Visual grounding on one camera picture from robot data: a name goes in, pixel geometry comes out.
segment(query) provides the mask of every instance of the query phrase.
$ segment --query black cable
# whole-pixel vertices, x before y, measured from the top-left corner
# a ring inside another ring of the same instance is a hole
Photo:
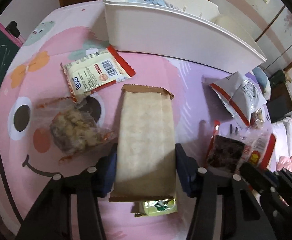
[[[13,212],[14,212],[15,216],[17,217],[19,223],[22,223],[23,222],[22,216],[19,213],[19,210],[17,209],[17,206],[16,206],[16,204],[14,202],[10,187],[9,187],[7,179],[6,179],[6,174],[5,174],[5,170],[4,170],[4,166],[3,166],[3,162],[2,162],[1,153],[0,153],[0,175],[1,175],[1,178],[2,178],[2,181],[3,181],[3,185],[4,185],[4,189],[5,189],[6,195],[8,197],[8,201],[11,204]]]

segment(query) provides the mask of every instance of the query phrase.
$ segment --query green snack package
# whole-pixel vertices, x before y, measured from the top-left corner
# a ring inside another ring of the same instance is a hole
[[[135,217],[160,216],[177,212],[176,199],[164,199],[155,201],[139,202],[139,212]]]

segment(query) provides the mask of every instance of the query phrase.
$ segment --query screw head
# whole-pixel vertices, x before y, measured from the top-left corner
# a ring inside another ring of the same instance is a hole
[[[236,180],[236,181],[240,181],[241,180],[241,177],[238,174],[234,174],[233,175],[233,179]]]
[[[62,175],[59,174],[59,173],[57,173],[57,174],[55,174],[55,175],[53,176],[53,180],[59,180],[59,179],[61,179],[61,178],[62,178]]]
[[[204,168],[204,167],[200,167],[200,168],[198,168],[197,171],[198,171],[200,174],[205,174],[205,173],[207,172],[206,168]]]
[[[97,171],[97,169],[96,169],[96,167],[94,167],[94,166],[91,166],[91,167],[88,167],[87,168],[87,172],[88,173],[94,173],[94,172],[96,172]]]

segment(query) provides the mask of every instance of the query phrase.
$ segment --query cartoon tablecloth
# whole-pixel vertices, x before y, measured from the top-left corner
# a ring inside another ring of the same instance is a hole
[[[79,174],[108,154],[108,151],[83,154],[59,165],[58,160],[63,154],[35,111],[35,106],[43,100],[70,95],[60,63],[67,64],[83,57],[89,48],[107,45],[101,1],[59,8],[33,31],[7,71],[0,89],[0,152],[8,185],[22,218],[49,181],[50,172],[60,172],[64,176]],[[187,155],[196,158],[199,164],[203,163],[214,120],[221,121],[224,131],[228,131],[230,124],[236,126],[215,92],[203,81],[229,74],[173,58],[119,54],[134,68],[136,75],[91,96],[89,104],[95,109],[98,124],[118,130],[121,87],[125,83],[163,87],[175,95],[172,106],[176,142],[182,143]],[[253,75],[247,76],[255,81]],[[179,182],[177,201],[178,213],[135,218],[131,213],[132,203],[110,203],[107,198],[99,199],[107,239],[185,239],[195,200],[187,198]],[[16,234],[19,222],[5,194],[1,176],[0,213],[6,226]],[[72,210],[72,217],[73,239],[79,239],[76,209]]]

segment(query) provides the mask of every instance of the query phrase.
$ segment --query storage box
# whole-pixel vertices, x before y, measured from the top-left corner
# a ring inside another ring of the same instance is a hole
[[[265,55],[233,18],[207,0],[156,4],[103,0],[110,44],[117,50],[175,57],[246,74]]]

